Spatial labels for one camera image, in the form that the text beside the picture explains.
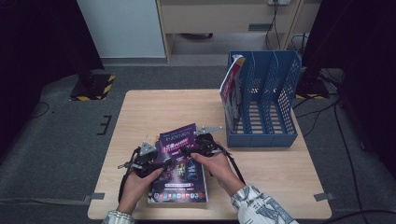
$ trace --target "gray carpet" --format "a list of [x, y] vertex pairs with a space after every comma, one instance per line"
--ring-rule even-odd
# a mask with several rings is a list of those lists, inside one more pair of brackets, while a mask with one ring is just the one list
[[[116, 75], [103, 101], [73, 102], [69, 93], [77, 76], [49, 84], [32, 118], [15, 140], [0, 167], [0, 198], [40, 198], [81, 201], [94, 191], [106, 151], [129, 90], [217, 89], [225, 66], [130, 66], [108, 67]], [[297, 116], [320, 110], [336, 101], [309, 100], [295, 109]], [[396, 211], [396, 180], [374, 152], [362, 151], [346, 112], [337, 106], [361, 194], [363, 209]], [[111, 121], [105, 135], [101, 123]], [[303, 133], [314, 125], [316, 114], [298, 119]], [[338, 131], [333, 107], [322, 112], [313, 131], [305, 137], [319, 179], [330, 201], [333, 217], [359, 211], [346, 149]], [[101, 223], [87, 217], [88, 205], [0, 203], [0, 223]], [[365, 215], [369, 223], [394, 223], [396, 215]], [[299, 220], [322, 223], [323, 220]], [[334, 223], [364, 223], [357, 215]]]

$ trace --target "human hand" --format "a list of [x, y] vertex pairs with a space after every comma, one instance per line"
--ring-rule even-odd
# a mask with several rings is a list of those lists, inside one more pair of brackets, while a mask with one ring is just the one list
[[191, 153], [191, 156], [209, 170], [230, 197], [233, 197], [238, 190], [245, 186], [231, 169], [224, 154], [218, 153], [213, 157], [205, 157], [198, 153]]
[[162, 172], [163, 168], [160, 168], [144, 178], [140, 178], [134, 172], [131, 172], [125, 181], [117, 211], [131, 215], [145, 190]]

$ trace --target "power outlet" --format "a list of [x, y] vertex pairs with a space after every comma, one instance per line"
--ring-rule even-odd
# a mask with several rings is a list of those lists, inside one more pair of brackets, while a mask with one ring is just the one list
[[276, 2], [279, 6], [290, 5], [290, 0], [268, 0], [268, 5], [274, 6], [274, 5], [275, 5], [275, 2]]

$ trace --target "sleeve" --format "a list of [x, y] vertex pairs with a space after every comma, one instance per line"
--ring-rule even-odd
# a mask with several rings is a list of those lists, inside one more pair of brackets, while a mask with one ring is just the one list
[[239, 223], [298, 224], [271, 196], [249, 185], [238, 190], [231, 198]]
[[134, 224], [134, 218], [129, 214], [114, 210], [107, 213], [102, 224]]

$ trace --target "magazine cover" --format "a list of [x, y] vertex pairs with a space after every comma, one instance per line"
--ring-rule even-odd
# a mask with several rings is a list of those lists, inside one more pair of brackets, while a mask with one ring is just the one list
[[194, 132], [195, 123], [160, 134], [157, 161], [172, 158], [172, 166], [151, 184], [149, 203], [207, 202], [203, 165], [180, 152], [181, 147], [195, 147]]
[[220, 97], [224, 106], [226, 121], [233, 133], [236, 132], [241, 114], [242, 92], [240, 91], [238, 77], [245, 59], [242, 55], [233, 55], [233, 63], [220, 86]]

